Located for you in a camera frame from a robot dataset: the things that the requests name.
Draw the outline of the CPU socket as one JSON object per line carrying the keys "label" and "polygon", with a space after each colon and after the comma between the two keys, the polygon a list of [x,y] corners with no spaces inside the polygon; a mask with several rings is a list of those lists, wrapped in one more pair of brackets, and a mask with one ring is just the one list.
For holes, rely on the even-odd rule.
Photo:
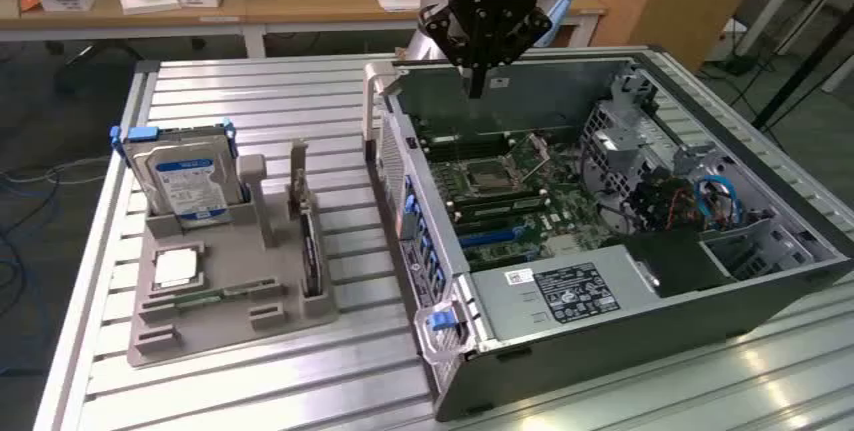
{"label": "CPU socket", "polygon": [[469,189],[478,195],[501,194],[513,190],[513,181],[498,160],[468,162],[464,166]]}

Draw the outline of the hard disk in blue caddy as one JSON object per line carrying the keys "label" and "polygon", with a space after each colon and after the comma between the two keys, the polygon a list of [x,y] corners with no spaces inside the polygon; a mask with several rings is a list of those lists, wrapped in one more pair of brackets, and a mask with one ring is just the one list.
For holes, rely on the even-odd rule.
{"label": "hard disk in blue caddy", "polygon": [[229,207],[245,200],[234,137],[229,120],[186,128],[110,128],[110,147],[133,172],[150,213],[174,216],[184,229],[229,222]]}

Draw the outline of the wooden desk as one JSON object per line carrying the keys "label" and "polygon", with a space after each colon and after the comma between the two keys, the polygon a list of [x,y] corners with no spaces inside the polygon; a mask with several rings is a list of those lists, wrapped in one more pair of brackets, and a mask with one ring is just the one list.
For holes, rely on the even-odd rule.
{"label": "wooden desk", "polygon": [[414,27],[414,12],[388,12],[377,0],[224,0],[217,8],[138,15],[123,14],[118,0],[94,0],[86,12],[23,12],[18,0],[0,0],[0,43],[226,35],[258,58],[268,34]]}

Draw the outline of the green graphics card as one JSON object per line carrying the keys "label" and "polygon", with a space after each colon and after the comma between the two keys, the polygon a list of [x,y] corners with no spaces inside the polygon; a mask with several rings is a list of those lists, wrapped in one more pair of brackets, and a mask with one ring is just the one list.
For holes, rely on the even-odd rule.
{"label": "green graphics card", "polygon": [[314,194],[306,181],[308,144],[294,139],[290,144],[288,208],[289,219],[298,223],[304,262],[301,293],[304,298],[316,298],[326,289],[326,258]]}

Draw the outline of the green motherboard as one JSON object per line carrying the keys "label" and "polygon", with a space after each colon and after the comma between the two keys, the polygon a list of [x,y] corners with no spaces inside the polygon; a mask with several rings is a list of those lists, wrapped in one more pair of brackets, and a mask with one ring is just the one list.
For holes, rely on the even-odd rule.
{"label": "green motherboard", "polygon": [[[528,133],[544,139],[549,160],[534,173],[521,177],[508,153]],[[470,271],[595,250],[619,242],[616,230],[603,220],[599,203],[576,174],[580,153],[564,144],[550,143],[550,137],[548,133],[533,131],[476,136],[426,135],[418,139],[457,241],[461,236],[476,233],[522,229],[512,242],[461,248]],[[498,160],[504,164],[512,176],[512,191],[488,195],[472,192],[464,166],[481,160]],[[516,193],[545,195],[545,205],[536,210],[482,219],[460,220],[452,215],[456,201]]]}

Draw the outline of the grey power supply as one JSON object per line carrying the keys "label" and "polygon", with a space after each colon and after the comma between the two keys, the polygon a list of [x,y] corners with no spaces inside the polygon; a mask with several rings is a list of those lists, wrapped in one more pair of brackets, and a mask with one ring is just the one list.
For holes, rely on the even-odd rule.
{"label": "grey power supply", "polygon": [[470,278],[500,341],[576,329],[659,301],[621,245],[477,271]]}

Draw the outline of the metal socket cover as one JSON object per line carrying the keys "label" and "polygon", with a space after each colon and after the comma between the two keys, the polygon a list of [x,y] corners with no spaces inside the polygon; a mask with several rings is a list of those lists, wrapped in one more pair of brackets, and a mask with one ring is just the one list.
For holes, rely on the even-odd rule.
{"label": "metal socket cover", "polygon": [[521,177],[534,173],[549,160],[548,146],[541,137],[528,133],[508,153],[514,169]]}

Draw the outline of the silver CPU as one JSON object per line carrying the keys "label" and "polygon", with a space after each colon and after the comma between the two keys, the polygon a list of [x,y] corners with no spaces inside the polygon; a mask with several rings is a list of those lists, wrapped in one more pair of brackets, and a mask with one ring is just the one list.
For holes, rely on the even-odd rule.
{"label": "silver CPU", "polygon": [[157,254],[150,285],[153,291],[166,291],[178,287],[196,286],[200,285],[201,282],[198,252],[194,249],[173,249]]}

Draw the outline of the black chair base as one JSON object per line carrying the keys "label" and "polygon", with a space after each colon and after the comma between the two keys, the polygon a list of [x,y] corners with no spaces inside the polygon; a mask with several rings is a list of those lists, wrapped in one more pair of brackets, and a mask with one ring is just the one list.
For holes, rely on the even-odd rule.
{"label": "black chair base", "polygon": [[74,92],[70,78],[71,75],[82,69],[82,67],[90,63],[95,57],[103,54],[106,51],[121,52],[133,62],[143,60],[142,55],[130,46],[126,40],[122,39],[102,39],[94,40],[90,44],[58,67],[53,73],[53,91],[62,95],[69,95]]}

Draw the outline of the green RAM stick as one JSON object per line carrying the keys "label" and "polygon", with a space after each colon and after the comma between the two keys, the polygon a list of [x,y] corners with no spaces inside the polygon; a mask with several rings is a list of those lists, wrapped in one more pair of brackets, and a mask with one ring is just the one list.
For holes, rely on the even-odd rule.
{"label": "green RAM stick", "polygon": [[170,294],[150,297],[141,303],[139,307],[143,310],[149,310],[162,306],[192,307],[236,299],[257,300],[277,296],[281,291],[281,283],[269,278],[221,288],[174,291]]}

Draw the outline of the blue expansion slot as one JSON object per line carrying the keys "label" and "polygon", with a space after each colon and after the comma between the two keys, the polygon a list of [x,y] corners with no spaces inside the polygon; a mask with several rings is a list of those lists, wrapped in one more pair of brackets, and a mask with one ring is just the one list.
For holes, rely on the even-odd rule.
{"label": "blue expansion slot", "polygon": [[506,228],[461,236],[458,238],[458,244],[461,248],[469,248],[474,246],[485,246],[497,243],[512,242],[518,238],[521,234],[521,228]]}

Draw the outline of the grey parts rack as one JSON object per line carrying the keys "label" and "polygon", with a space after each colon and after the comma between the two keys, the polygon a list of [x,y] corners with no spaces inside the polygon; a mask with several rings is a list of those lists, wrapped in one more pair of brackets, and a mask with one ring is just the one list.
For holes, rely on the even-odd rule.
{"label": "grey parts rack", "polygon": [[[260,188],[265,161],[260,155],[237,160],[237,176],[249,188],[246,202],[229,207],[230,221],[192,230],[173,216],[147,215],[138,258],[126,361],[133,367],[174,361],[214,349],[326,324],[338,311],[328,269],[321,296],[304,298],[302,250],[298,223],[289,219],[288,192],[266,195]],[[160,252],[190,248],[198,252],[202,282],[153,291],[154,260]],[[276,279],[281,294],[192,307],[143,310],[150,297],[174,291],[221,288]]]}

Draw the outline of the metal disk bay cage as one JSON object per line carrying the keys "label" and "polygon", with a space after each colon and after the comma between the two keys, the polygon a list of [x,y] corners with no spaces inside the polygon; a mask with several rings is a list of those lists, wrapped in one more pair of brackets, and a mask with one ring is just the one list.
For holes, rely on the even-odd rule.
{"label": "metal disk bay cage", "polygon": [[652,176],[673,174],[675,144],[640,111],[613,112],[600,100],[585,120],[581,136],[581,177],[591,192],[625,198]]}

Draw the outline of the black open PC case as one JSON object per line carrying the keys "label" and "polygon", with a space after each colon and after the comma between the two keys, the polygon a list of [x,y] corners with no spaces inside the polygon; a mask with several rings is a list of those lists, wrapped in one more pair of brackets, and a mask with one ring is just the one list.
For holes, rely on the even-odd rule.
{"label": "black open PC case", "polygon": [[[416,349],[438,420],[745,335],[799,298],[854,272],[854,212],[661,50],[549,51],[490,70],[468,98],[452,65],[374,61],[364,69],[365,161]],[[676,148],[673,174],[625,198],[591,192],[580,136],[595,104],[640,111]],[[418,139],[540,131],[580,153],[576,174],[619,242],[699,233],[733,282],[564,332],[493,337]],[[453,329],[426,318],[452,310]]]}

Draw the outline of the small white cabinet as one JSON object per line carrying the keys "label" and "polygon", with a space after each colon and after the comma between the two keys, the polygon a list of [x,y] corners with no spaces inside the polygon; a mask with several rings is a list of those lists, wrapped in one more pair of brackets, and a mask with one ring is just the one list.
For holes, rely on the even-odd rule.
{"label": "small white cabinet", "polygon": [[739,42],[745,33],[747,27],[735,17],[729,17],[701,64],[721,64],[736,60]]}

